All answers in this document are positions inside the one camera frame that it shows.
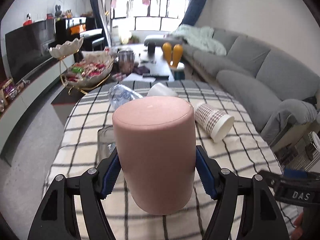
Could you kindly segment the person's right hand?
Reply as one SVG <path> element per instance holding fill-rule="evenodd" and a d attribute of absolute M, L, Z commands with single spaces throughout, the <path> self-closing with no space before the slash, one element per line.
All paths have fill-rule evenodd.
<path fill-rule="evenodd" d="M 291 236 L 290 236 L 291 240 L 299 240 L 300 237 L 303 235 L 303 229 L 301 227 L 302 220 L 303 220 L 303 213 L 300 213 L 299 216 L 296 218 L 296 220 L 293 223 L 295 226 L 295 229 L 291 233 Z"/>

